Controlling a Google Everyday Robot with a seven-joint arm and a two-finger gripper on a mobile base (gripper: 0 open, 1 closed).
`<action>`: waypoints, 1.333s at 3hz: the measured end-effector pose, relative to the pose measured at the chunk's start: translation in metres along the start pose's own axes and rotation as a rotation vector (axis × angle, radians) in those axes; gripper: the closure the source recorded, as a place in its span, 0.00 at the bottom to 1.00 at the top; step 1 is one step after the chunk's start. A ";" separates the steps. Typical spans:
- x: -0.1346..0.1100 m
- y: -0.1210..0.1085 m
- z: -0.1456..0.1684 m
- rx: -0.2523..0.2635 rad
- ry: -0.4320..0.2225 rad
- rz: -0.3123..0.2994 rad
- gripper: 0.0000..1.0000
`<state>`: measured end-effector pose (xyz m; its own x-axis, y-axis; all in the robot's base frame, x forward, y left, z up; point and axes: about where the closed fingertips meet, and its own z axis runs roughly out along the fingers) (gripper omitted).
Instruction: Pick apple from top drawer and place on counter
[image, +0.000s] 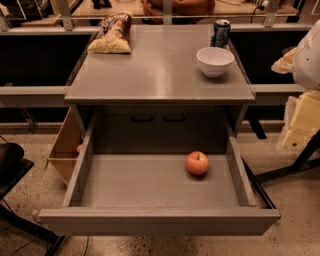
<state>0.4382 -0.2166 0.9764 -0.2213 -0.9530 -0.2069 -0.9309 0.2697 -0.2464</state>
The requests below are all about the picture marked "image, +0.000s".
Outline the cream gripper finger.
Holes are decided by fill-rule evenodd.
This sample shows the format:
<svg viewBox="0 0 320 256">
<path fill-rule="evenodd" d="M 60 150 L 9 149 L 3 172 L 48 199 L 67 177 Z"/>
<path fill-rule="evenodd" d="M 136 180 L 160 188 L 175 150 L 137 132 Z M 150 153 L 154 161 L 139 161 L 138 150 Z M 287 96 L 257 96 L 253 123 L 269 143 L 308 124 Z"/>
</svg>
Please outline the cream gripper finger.
<svg viewBox="0 0 320 256">
<path fill-rule="evenodd" d="M 291 48 L 271 66 L 271 70 L 279 74 L 292 73 L 295 53 L 296 48 Z"/>
<path fill-rule="evenodd" d="M 284 127 L 276 149 L 281 154 L 301 152 L 320 130 L 320 91 L 290 96 L 285 105 Z"/>
</svg>

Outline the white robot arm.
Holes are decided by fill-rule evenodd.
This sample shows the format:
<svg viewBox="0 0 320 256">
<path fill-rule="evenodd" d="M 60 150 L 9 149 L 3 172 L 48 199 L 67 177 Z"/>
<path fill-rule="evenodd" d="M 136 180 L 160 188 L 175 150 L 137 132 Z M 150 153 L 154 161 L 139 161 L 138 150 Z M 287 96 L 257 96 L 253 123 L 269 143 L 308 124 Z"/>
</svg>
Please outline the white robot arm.
<svg viewBox="0 0 320 256">
<path fill-rule="evenodd" d="M 320 20 L 271 70 L 291 73 L 294 82 L 305 89 L 299 97 L 289 97 L 279 140 L 282 148 L 300 151 L 320 130 Z"/>
</svg>

